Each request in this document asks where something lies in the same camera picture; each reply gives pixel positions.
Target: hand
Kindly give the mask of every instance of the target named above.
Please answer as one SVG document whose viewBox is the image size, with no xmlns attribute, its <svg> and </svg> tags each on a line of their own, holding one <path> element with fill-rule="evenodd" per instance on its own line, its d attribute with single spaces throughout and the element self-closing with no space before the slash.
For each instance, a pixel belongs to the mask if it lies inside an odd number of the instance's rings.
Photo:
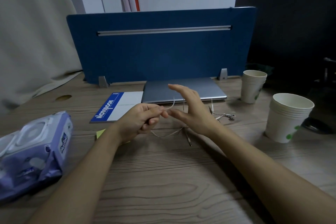
<svg viewBox="0 0 336 224">
<path fill-rule="evenodd" d="M 163 106 L 141 103 L 129 109 L 112 126 L 120 133 L 121 143 L 126 143 L 138 134 L 149 133 L 159 122 L 160 115 L 168 118 Z"/>
<path fill-rule="evenodd" d="M 169 109 L 167 113 L 185 123 L 196 133 L 210 137 L 219 122 L 212 116 L 209 108 L 203 104 L 198 93 L 195 90 L 178 84 L 168 84 L 168 87 L 180 93 L 187 101 L 188 113 L 177 109 Z"/>
</svg>

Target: purple package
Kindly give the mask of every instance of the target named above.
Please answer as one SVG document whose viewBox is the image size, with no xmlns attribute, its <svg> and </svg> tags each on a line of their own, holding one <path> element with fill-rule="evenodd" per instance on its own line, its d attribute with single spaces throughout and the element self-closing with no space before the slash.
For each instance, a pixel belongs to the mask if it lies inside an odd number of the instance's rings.
<svg viewBox="0 0 336 224">
<path fill-rule="evenodd" d="M 63 111 L 1 137 L 0 201 L 62 176 L 72 129 L 70 116 Z"/>
</svg>

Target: white paper cup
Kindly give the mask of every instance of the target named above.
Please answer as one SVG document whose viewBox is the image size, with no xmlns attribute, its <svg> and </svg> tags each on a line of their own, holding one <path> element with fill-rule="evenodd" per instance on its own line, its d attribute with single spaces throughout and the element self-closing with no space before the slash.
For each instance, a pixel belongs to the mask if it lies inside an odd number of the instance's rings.
<svg viewBox="0 0 336 224">
<path fill-rule="evenodd" d="M 265 134 L 273 141 L 288 143 L 313 107 L 314 103 L 302 96 L 289 93 L 273 95 Z"/>
<path fill-rule="evenodd" d="M 257 70 L 246 70 L 241 77 L 241 100 L 253 104 L 266 81 L 267 73 Z"/>
</svg>

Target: desk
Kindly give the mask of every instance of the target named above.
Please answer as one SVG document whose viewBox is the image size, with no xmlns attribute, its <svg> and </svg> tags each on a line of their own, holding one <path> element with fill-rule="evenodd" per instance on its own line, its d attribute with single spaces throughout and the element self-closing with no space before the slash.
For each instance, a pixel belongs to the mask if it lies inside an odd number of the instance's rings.
<svg viewBox="0 0 336 224">
<path fill-rule="evenodd" d="M 108 126 L 89 124 L 108 96 L 112 92 L 143 89 L 143 83 L 119 83 L 100 89 L 84 82 L 83 77 L 80 74 L 2 117 L 1 135 L 18 130 L 31 120 L 68 111 L 74 131 L 67 175 L 94 144 L 96 131 Z M 317 135 L 301 128 L 288 144 L 275 143 L 263 136 L 273 93 L 262 90 L 256 104 L 249 105 L 238 100 L 239 78 L 216 82 L 228 99 L 214 102 L 215 112 L 234 111 L 237 117 L 235 121 L 222 118 L 222 124 L 336 197 L 335 135 Z M 55 101 L 61 95 L 72 97 Z M 154 132 L 166 135 L 181 126 L 173 118 L 161 119 Z M 167 138 L 141 135 L 120 146 L 107 175 L 94 223 L 271 223 L 264 206 L 223 153 L 208 138 L 190 137 L 192 147 L 183 133 Z M 1 223 L 24 223 L 58 184 L 0 207 Z"/>
</svg>

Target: metal bracket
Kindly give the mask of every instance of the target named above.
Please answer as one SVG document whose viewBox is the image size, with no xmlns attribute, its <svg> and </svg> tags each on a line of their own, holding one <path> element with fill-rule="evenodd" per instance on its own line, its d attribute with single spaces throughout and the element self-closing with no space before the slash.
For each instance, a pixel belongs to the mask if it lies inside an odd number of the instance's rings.
<svg viewBox="0 0 336 224">
<path fill-rule="evenodd" d="M 228 70 L 226 68 L 222 68 L 220 70 L 219 76 L 218 76 L 218 80 L 227 80 L 228 78 Z"/>
<path fill-rule="evenodd" d="M 107 83 L 105 76 L 99 76 L 98 82 L 99 82 L 99 88 L 108 88 L 110 85 L 109 83 Z"/>
</svg>

